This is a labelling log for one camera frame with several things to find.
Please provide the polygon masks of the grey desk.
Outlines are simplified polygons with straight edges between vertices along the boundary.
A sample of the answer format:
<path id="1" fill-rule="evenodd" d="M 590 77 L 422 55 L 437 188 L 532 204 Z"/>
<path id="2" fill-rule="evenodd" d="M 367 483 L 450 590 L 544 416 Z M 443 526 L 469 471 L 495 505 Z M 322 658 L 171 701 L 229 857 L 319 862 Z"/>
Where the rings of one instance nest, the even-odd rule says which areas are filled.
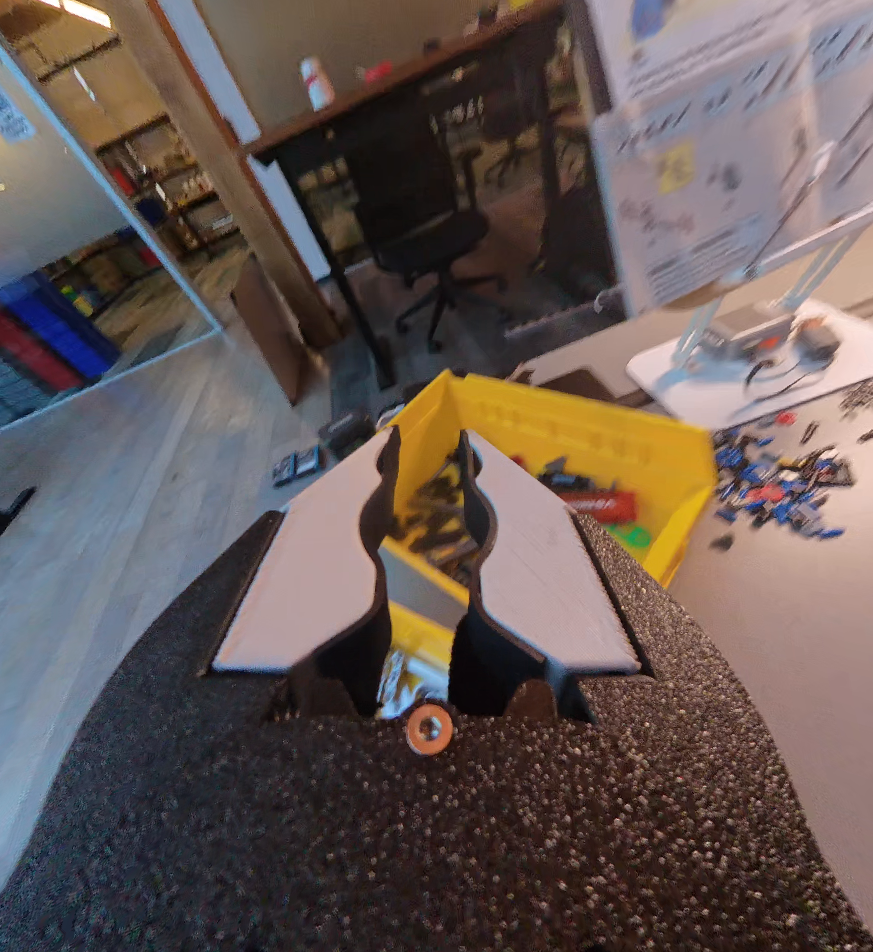
<path id="1" fill-rule="evenodd" d="M 873 539 L 746 541 L 716 556 L 711 505 L 669 592 L 752 696 L 873 934 Z"/>

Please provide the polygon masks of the dark standing desk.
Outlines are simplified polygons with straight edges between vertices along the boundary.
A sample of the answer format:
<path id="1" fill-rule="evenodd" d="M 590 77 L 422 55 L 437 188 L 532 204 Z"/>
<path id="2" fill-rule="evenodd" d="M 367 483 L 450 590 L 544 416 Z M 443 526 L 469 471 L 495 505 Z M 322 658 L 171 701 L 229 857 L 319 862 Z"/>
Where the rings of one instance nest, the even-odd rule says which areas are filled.
<path id="1" fill-rule="evenodd" d="M 501 72 L 502 79 L 512 80 L 516 101 L 538 132 L 545 210 L 540 247 L 545 248 L 551 214 L 561 197 L 547 67 L 557 53 L 558 31 L 568 11 L 568 2 L 531 2 L 489 27 L 396 66 L 384 78 L 339 97 L 330 106 L 288 120 L 245 148 L 264 165 L 276 165 L 287 180 L 363 339 L 380 389 L 396 383 L 390 347 L 372 330 L 345 265 L 304 195 L 301 178 L 343 160 L 349 149 L 369 145 L 372 133 L 395 129 L 389 121 L 398 113 L 439 121 L 456 106 L 485 101 L 499 87 L 490 81 L 490 70 Z"/>

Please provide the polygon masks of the cardboard box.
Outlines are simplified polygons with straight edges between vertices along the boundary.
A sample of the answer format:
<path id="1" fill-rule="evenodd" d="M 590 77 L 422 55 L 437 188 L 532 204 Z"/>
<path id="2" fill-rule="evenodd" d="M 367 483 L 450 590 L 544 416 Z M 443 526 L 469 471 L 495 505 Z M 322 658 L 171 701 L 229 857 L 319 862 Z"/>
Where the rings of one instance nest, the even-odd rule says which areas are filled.
<path id="1" fill-rule="evenodd" d="M 230 297 L 287 402 L 296 407 L 309 384 L 310 354 L 287 304 L 253 253 L 241 266 Z"/>

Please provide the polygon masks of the yellow plastic bin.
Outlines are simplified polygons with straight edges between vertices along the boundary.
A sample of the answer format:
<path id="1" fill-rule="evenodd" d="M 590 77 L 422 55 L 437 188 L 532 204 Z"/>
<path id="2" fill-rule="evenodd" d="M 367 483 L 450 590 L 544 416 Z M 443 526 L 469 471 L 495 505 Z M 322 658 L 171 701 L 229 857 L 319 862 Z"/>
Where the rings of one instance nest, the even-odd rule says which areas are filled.
<path id="1" fill-rule="evenodd" d="M 404 565 L 465 603 L 449 660 L 449 703 L 471 716 L 497 717 L 517 708 L 519 692 L 537 694 L 550 708 L 572 717 L 597 681 L 657 680 L 678 684 L 695 655 L 711 649 L 697 625 L 666 592 L 687 542 L 714 489 L 709 437 L 701 430 L 644 412 L 477 375 L 444 372 L 395 417 L 401 436 L 394 520 L 385 544 Z M 567 456 L 567 468 L 601 483 L 618 482 L 637 496 L 637 521 L 653 537 L 641 554 L 587 515 L 573 512 L 586 548 L 596 562 L 641 660 L 635 675 L 531 678 L 517 663 L 513 646 L 487 634 L 464 588 L 392 537 L 396 516 L 407 512 L 411 494 L 429 480 L 462 430 L 472 429 L 535 477 L 549 460 Z"/>

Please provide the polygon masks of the building instruction booklet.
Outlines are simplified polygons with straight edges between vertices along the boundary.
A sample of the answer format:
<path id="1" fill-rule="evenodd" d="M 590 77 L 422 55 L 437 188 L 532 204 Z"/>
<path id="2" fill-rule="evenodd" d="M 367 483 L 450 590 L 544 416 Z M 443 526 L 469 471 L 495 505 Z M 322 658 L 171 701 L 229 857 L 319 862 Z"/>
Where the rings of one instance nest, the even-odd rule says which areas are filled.
<path id="1" fill-rule="evenodd" d="M 777 267 L 873 220 L 873 11 L 682 75 L 592 138 L 631 313 Z"/>

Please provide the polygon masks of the black office chair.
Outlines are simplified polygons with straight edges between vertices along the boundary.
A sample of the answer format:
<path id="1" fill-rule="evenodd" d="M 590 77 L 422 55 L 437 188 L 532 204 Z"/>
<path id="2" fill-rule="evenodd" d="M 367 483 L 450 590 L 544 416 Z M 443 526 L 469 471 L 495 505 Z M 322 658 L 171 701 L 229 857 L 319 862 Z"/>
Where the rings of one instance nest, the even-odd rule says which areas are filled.
<path id="1" fill-rule="evenodd" d="M 505 274 L 454 272 L 455 264 L 479 250 L 490 234 L 476 196 L 478 154 L 479 149 L 471 149 L 460 156 L 466 192 L 461 199 L 452 153 L 429 116 L 414 108 L 377 115 L 344 154 L 357 195 L 355 215 L 374 264 L 408 290 L 421 279 L 434 280 L 394 321 L 395 330 L 405 334 L 411 319 L 431 304 L 426 343 L 432 353 L 442 350 L 437 332 L 444 313 L 458 309 L 461 301 L 490 307 L 502 321 L 511 317 L 501 301 L 477 292 L 492 284 L 503 294 Z"/>

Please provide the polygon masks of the pile of silver beam parts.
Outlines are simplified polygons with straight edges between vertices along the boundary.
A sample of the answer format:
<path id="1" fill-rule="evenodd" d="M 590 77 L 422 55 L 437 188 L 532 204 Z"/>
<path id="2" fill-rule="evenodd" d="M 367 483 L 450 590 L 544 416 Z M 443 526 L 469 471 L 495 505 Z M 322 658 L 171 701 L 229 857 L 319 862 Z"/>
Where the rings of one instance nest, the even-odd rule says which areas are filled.
<path id="1" fill-rule="evenodd" d="M 618 482 L 601 483 L 567 468 L 568 458 L 549 460 L 535 478 L 575 514 L 587 515 L 635 554 L 645 552 L 652 535 L 637 521 L 637 496 Z M 392 537 L 406 542 L 410 553 L 456 584 L 467 588 L 473 576 L 477 546 L 465 526 L 462 457 L 447 455 L 439 470 L 410 496 L 407 512 L 396 516 Z"/>

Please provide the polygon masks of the pile of mixed brick parts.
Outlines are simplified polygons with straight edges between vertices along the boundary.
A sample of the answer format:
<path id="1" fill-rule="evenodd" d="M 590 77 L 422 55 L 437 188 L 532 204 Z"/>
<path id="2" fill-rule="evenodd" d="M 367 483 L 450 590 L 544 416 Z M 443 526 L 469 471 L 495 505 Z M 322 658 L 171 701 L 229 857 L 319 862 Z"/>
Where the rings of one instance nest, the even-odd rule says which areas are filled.
<path id="1" fill-rule="evenodd" d="M 704 549 L 746 541 L 873 539 L 873 403 L 781 411 L 712 433 L 716 487 Z"/>

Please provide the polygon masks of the printed task sheet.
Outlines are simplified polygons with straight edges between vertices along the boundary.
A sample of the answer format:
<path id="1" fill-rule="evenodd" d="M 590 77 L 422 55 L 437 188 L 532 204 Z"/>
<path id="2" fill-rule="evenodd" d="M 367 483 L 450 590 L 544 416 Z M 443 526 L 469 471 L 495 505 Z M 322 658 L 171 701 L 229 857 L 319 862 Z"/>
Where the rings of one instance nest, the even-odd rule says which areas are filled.
<path id="1" fill-rule="evenodd" d="M 805 39 L 835 16 L 870 13 L 873 2 L 574 2 L 574 21 L 596 115 L 682 75 L 731 60 L 767 40 Z"/>

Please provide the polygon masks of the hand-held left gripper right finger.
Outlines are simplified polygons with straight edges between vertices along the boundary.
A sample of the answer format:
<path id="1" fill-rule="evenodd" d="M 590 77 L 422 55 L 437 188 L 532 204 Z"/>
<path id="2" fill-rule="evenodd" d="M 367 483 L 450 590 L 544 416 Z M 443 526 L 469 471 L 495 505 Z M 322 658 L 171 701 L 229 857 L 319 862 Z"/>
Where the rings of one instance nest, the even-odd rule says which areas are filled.
<path id="1" fill-rule="evenodd" d="M 531 678 L 635 675 L 642 664 L 569 507 L 472 429 L 459 435 L 470 606 Z"/>

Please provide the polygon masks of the shelf of coloured bins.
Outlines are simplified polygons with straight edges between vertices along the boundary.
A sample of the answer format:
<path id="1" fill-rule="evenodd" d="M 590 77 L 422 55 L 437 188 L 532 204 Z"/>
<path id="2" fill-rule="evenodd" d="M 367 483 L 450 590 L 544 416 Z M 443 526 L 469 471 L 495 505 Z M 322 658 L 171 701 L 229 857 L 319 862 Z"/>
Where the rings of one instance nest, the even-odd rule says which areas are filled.
<path id="1" fill-rule="evenodd" d="M 96 384 L 121 349 L 44 270 L 0 287 L 0 428 Z"/>

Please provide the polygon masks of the white and pink cup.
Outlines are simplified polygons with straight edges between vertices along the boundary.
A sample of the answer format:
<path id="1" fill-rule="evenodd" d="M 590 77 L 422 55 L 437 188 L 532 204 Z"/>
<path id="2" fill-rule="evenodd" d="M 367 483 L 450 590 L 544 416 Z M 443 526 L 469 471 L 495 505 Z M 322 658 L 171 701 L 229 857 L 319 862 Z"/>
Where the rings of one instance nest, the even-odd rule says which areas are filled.
<path id="1" fill-rule="evenodd" d="M 300 78 L 315 113 L 322 112 L 335 103 L 334 86 L 317 57 L 310 56 L 300 61 Z"/>

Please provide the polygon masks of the wooden stand board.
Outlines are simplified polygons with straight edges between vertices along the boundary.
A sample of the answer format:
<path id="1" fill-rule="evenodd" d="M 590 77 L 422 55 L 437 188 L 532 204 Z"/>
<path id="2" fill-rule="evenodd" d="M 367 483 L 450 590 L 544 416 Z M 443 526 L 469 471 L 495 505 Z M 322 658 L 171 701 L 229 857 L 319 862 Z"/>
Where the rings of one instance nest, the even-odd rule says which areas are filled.
<path id="1" fill-rule="evenodd" d="M 662 304 L 659 308 L 667 311 L 693 311 L 710 303 L 721 301 L 731 290 L 730 285 L 725 285 L 721 281 L 713 281 L 673 301 Z"/>

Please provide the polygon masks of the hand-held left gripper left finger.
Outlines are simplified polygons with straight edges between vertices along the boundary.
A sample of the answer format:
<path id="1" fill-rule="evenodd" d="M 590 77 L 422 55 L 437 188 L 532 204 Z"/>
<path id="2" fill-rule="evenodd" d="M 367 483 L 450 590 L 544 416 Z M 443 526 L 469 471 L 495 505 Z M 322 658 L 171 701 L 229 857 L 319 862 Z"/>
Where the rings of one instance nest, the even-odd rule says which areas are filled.
<path id="1" fill-rule="evenodd" d="M 287 673 L 386 601 L 379 549 L 394 520 L 400 446 L 399 428 L 384 428 L 280 511 L 213 671 Z"/>

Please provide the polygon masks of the grey motor brick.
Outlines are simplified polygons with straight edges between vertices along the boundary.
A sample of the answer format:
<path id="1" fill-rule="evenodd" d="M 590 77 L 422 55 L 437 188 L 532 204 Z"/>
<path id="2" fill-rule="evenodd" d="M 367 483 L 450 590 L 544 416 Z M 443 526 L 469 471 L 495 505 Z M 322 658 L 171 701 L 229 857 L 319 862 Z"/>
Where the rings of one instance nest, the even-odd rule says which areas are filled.
<path id="1" fill-rule="evenodd" d="M 777 303 L 716 316 L 700 338 L 700 349 L 711 358 L 751 367 L 776 363 L 790 353 L 809 365 L 828 365 L 840 348 L 841 338 L 825 316 L 801 317 Z"/>

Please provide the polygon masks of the wooden pillar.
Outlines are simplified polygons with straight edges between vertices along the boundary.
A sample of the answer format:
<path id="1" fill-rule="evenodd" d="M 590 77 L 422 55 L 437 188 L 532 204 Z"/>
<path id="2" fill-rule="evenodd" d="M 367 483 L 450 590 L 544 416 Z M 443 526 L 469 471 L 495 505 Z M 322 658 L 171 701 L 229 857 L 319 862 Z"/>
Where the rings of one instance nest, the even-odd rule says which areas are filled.
<path id="1" fill-rule="evenodd" d="M 324 350 L 340 340 L 333 310 L 294 249 L 276 210 L 160 2 L 104 2 L 123 44 L 147 75 L 178 131 L 209 174 L 225 207 L 307 344 Z"/>

